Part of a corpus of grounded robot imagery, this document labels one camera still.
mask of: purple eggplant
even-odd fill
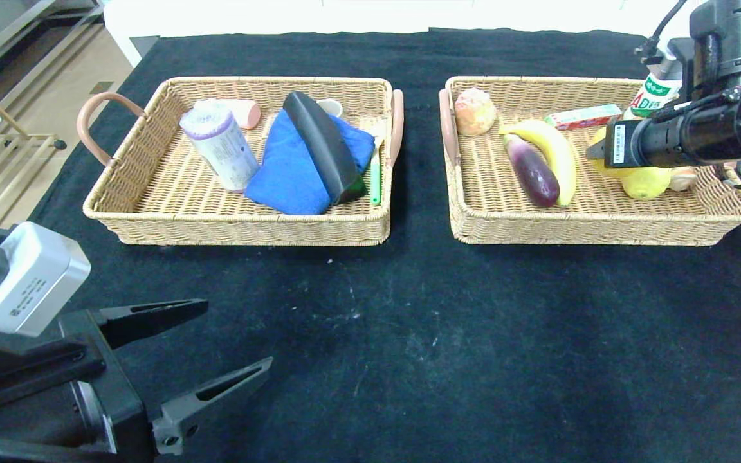
[[[515,135],[505,135],[505,148],[527,198],[540,208],[554,205],[559,197],[559,182],[545,161]]]

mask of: green toothbrush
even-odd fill
[[[370,159],[370,202],[374,206],[382,204],[382,166],[379,161],[379,147],[383,137],[374,137],[373,158]]]

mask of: white cup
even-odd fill
[[[333,98],[325,98],[324,100],[317,100],[316,103],[322,109],[324,109],[324,112],[326,112],[327,114],[335,117],[341,117],[342,103],[337,102],[337,100],[333,100]]]

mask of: blue cloth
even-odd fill
[[[364,172],[374,150],[373,135],[330,116],[351,150],[356,169]],[[262,167],[250,179],[244,195],[285,214],[321,214],[330,196],[318,175],[308,147],[285,109],[279,111],[265,141]]]

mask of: basket handle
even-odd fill
[[[394,90],[394,129],[390,135],[390,166],[396,163],[399,150],[402,149],[402,134],[405,124],[405,95],[399,89]]]
[[[443,88],[439,91],[439,120],[442,126],[442,144],[451,166],[459,166],[459,141],[456,140],[456,126],[450,112],[450,93]]]
[[[133,103],[131,100],[127,99],[126,96],[122,96],[118,93],[115,93],[114,91],[104,91],[102,93],[97,93],[94,96],[91,96],[91,98],[85,102],[85,104],[82,106],[82,109],[79,111],[79,117],[76,118],[76,131],[79,133],[79,140],[82,140],[82,144],[85,145],[85,147],[90,150],[91,154],[93,154],[99,162],[105,165],[105,167],[109,167],[113,164],[114,159],[112,156],[108,155],[108,153],[105,152],[105,150],[101,149],[99,144],[96,143],[96,141],[93,140],[91,137],[91,131],[87,128],[88,123],[91,121],[91,115],[93,115],[93,111],[97,109],[97,107],[102,103],[106,102],[107,100],[114,100],[115,102],[122,103],[126,108],[130,109],[130,111],[135,114],[138,117],[146,117],[145,111],[142,111],[142,109],[139,107],[139,105],[136,105],[136,103]]]

